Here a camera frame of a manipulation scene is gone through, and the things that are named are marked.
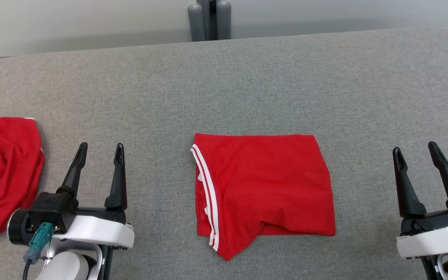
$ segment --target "red shorts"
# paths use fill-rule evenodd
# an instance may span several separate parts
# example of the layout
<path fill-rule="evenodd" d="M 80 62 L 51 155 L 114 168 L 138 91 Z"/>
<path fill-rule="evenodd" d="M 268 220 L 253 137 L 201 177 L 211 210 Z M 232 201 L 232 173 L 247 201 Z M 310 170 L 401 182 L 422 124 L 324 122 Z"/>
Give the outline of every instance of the red shorts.
<path fill-rule="evenodd" d="M 335 234 L 329 171 L 312 135 L 196 133 L 198 234 L 225 260 L 260 234 Z"/>

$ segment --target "gray cylinder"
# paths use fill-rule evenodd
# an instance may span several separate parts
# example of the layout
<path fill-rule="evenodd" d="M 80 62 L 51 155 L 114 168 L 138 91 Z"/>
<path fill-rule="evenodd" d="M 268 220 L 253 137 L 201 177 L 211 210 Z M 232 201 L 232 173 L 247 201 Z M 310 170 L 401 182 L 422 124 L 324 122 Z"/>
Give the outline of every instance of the gray cylinder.
<path fill-rule="evenodd" d="M 217 40 L 231 39 L 231 3 L 217 2 Z"/>
<path fill-rule="evenodd" d="M 212 35 L 210 34 L 210 0 L 196 0 L 197 4 L 201 5 L 203 10 L 203 26 L 205 27 L 205 39 L 210 41 Z"/>
<path fill-rule="evenodd" d="M 205 41 L 205 26 L 201 6 L 198 4 L 189 5 L 188 17 L 190 19 L 191 40 L 193 42 Z"/>

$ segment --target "black cable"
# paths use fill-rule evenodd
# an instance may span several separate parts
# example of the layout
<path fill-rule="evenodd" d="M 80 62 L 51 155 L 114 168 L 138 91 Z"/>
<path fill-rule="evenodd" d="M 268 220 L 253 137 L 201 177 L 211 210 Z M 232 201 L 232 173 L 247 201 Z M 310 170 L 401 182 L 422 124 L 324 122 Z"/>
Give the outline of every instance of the black cable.
<path fill-rule="evenodd" d="M 27 262 L 25 263 L 25 268 L 23 269 L 22 280 L 27 280 L 27 274 L 29 274 L 29 267 L 30 267 L 31 263 L 32 263 L 32 259 L 28 259 Z"/>

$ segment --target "folded red shorts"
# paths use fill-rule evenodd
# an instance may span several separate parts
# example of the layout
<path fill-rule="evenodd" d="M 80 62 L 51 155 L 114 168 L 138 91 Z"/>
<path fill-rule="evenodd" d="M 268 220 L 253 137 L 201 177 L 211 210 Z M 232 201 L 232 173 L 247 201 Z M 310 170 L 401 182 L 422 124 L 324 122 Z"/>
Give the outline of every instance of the folded red shorts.
<path fill-rule="evenodd" d="M 29 208 L 34 202 L 43 164 L 34 119 L 0 118 L 0 232 L 17 208 Z"/>
<path fill-rule="evenodd" d="M 335 234 L 329 171 L 312 135 L 196 133 L 198 234 L 226 261 L 259 235 Z"/>

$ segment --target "teal connector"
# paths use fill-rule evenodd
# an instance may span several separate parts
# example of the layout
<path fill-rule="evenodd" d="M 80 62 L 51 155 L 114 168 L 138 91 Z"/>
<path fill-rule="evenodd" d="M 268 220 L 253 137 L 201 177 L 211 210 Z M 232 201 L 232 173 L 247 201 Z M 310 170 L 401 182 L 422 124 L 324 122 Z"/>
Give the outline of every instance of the teal connector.
<path fill-rule="evenodd" d="M 41 251 L 51 241 L 51 237 L 55 233 L 55 229 L 53 228 L 52 223 L 41 223 L 39 228 L 37 229 L 34 237 L 29 243 L 29 249 L 23 256 L 23 261 L 27 262 L 29 259 L 32 261 L 32 264 L 35 264 L 37 260 L 41 257 Z"/>
<path fill-rule="evenodd" d="M 55 233 L 55 230 L 53 229 L 52 223 L 41 223 L 36 234 L 32 237 L 29 247 L 41 251 L 51 240 L 53 233 Z"/>

